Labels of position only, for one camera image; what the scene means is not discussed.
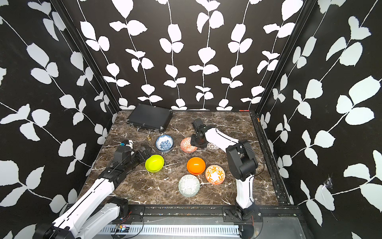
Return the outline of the red patterned bowl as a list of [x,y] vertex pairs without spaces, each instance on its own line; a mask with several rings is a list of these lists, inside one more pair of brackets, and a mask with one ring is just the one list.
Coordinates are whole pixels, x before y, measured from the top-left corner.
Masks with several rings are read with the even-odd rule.
[[186,137],[181,141],[181,150],[185,153],[193,153],[195,152],[198,148],[196,146],[191,145],[191,138]]

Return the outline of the lime green bowl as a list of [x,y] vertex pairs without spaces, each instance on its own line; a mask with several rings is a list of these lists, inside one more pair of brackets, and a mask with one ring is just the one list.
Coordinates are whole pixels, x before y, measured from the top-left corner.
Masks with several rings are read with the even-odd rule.
[[149,157],[145,162],[145,168],[148,172],[158,172],[164,166],[164,158],[161,155],[154,154]]

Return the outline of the blue floral bowl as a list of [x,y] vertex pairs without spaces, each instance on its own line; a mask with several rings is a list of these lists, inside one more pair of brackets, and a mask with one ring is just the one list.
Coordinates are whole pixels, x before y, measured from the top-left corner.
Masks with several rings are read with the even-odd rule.
[[164,134],[157,138],[155,146],[160,152],[169,152],[173,149],[174,140],[171,136]]

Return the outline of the orange leaf patterned bowl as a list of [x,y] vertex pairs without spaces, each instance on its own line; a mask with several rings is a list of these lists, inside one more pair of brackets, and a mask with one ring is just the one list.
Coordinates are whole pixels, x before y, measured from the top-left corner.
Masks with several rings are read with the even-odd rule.
[[205,171],[205,176],[210,184],[219,185],[225,180],[225,171],[219,165],[210,165]]

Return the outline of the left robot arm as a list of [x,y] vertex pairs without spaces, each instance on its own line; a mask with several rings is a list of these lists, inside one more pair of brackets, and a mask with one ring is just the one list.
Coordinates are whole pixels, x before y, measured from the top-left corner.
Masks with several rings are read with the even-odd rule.
[[152,156],[145,144],[134,149],[131,140],[124,140],[114,152],[113,159],[87,192],[51,224],[36,228],[34,239],[92,239],[106,225],[130,216],[128,200],[112,197],[101,203],[125,180],[138,165]]

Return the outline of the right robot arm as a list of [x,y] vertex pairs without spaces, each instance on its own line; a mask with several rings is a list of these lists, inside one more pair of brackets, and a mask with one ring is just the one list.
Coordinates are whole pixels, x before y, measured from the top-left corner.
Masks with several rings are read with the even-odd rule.
[[206,148],[209,143],[223,150],[227,156],[229,170],[236,179],[237,212],[242,217],[255,211],[253,179],[258,168],[258,158],[249,141],[232,138],[213,125],[206,125],[197,118],[192,122],[196,133],[191,137],[191,145]]

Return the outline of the orange plastic bowl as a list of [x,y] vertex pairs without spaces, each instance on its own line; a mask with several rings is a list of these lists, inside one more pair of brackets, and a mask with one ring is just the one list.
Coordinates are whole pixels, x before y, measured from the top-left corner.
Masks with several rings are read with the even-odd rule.
[[200,157],[193,157],[187,162],[187,170],[192,175],[200,175],[205,169],[206,163]]

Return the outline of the black hard carrying case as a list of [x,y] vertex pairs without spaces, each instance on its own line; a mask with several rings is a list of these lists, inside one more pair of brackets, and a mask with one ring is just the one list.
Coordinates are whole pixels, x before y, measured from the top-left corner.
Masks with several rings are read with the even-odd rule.
[[171,109],[138,104],[127,118],[127,124],[137,128],[164,132],[172,116]]

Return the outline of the pale green patterned bowl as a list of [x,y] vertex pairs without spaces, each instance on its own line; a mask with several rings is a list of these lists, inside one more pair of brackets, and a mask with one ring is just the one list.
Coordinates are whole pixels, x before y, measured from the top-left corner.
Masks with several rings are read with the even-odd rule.
[[179,192],[185,197],[193,197],[200,190],[200,182],[194,175],[184,175],[178,184]]

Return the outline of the small circuit board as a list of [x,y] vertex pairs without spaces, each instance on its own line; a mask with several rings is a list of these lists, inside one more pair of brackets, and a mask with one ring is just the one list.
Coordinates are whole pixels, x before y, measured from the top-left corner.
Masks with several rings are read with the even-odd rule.
[[129,230],[130,230],[130,226],[129,225],[120,225],[120,226],[117,226],[115,233],[116,234],[118,234],[118,233],[128,233]]

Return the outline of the black front mounting rail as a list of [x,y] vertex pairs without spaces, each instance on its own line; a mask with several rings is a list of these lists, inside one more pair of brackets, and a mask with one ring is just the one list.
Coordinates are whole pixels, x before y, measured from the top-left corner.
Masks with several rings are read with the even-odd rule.
[[111,224],[119,222],[141,222],[142,219],[160,218],[218,218],[225,223],[251,224],[265,222],[268,218],[297,218],[300,222],[305,219],[299,207],[288,205],[257,206],[255,212],[246,219],[239,219],[236,207],[233,205],[138,205],[128,206],[127,219],[118,216],[110,221]]

